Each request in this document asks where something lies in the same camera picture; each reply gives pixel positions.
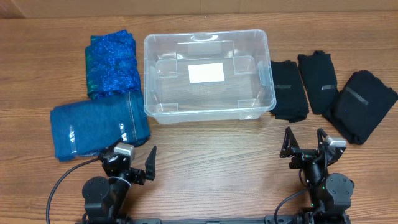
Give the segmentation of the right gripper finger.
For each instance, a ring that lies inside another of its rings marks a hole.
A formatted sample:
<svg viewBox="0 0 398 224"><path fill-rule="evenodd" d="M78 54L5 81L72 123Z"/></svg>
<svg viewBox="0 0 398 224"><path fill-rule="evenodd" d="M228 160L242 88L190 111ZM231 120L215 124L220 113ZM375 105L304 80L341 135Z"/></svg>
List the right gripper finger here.
<svg viewBox="0 0 398 224"><path fill-rule="evenodd" d="M328 145L326 141L327 133L322 128L317 129L318 149L324 149Z"/></svg>
<svg viewBox="0 0 398 224"><path fill-rule="evenodd" d="M290 127L285 129L284 141L280 150L280 158L292 157L298 153L300 146Z"/></svg>

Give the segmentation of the black garment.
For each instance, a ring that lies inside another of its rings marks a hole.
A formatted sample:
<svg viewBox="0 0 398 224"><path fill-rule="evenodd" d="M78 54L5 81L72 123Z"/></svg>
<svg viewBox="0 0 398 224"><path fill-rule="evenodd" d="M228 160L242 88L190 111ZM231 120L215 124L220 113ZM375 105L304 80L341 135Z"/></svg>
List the black garment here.
<svg viewBox="0 0 398 224"><path fill-rule="evenodd" d="M271 113L276 119L287 120L290 123L305 120L309 107L296 62L271 61L271 69L277 102Z"/></svg>
<svg viewBox="0 0 398 224"><path fill-rule="evenodd" d="M354 72L323 116L350 144L364 144L397 101L368 70Z"/></svg>
<svg viewBox="0 0 398 224"><path fill-rule="evenodd" d="M312 111L314 114L323 114L338 96L331 55L316 50L312 55L299 54L297 59Z"/></svg>

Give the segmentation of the blue denim jeans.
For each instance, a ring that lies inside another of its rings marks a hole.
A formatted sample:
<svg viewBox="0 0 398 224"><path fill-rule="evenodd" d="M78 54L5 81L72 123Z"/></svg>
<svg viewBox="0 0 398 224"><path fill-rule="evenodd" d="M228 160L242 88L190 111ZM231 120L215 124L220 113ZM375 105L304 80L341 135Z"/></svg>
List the blue denim jeans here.
<svg viewBox="0 0 398 224"><path fill-rule="evenodd" d="M50 122L55 157L61 162L95 155L120 139L138 147L150 137L139 91L56 106Z"/></svg>

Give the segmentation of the sparkly blue fabric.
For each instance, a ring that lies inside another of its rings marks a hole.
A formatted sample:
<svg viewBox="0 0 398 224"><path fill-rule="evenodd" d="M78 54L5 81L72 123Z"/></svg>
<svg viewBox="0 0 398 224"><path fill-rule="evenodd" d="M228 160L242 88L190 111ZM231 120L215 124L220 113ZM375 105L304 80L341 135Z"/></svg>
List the sparkly blue fabric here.
<svg viewBox="0 0 398 224"><path fill-rule="evenodd" d="M126 30L92 35L85 48L86 87L91 99L139 91L136 41Z"/></svg>

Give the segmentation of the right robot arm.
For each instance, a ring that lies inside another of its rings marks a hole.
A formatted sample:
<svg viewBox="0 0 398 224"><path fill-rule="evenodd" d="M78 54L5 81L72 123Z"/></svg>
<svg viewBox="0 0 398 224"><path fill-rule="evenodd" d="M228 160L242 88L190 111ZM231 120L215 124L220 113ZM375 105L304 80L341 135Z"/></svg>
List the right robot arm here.
<svg viewBox="0 0 398 224"><path fill-rule="evenodd" d="M354 182L340 173L329 173L328 166L336 163L346 150L343 138L317 130L318 147L301 149L291 128L285 129L280 150L281 158L290 158L289 167L299 170L299 179L305 188L284 199L275 209L274 222L279 223L278 211L289 200L307 192L311 206L300 209L288 223L350 223L346 210L351 206Z"/></svg>

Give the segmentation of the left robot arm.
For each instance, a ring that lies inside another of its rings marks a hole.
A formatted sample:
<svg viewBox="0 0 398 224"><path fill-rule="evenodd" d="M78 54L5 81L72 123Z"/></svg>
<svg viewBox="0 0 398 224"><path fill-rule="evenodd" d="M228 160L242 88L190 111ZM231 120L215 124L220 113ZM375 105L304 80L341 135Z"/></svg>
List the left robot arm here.
<svg viewBox="0 0 398 224"><path fill-rule="evenodd" d="M83 223L133 223L131 217L121 213L127 193L134 184L144 185L155 179L155 157L153 147L145 169L131 167L134 160L134 146L125 143L105 149L98 156L106 177L93 177L82 189L85 199Z"/></svg>

